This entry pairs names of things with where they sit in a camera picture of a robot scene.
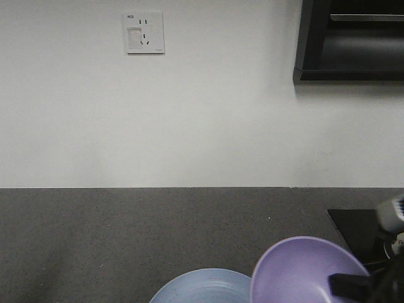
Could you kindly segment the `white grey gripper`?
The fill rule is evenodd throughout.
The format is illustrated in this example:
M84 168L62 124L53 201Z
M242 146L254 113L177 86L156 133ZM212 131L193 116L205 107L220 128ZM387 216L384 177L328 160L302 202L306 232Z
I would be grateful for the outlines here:
M377 217L387 232L403 232L403 195L378 204ZM331 293L335 296L370 296L375 284L372 276L335 273L328 277Z

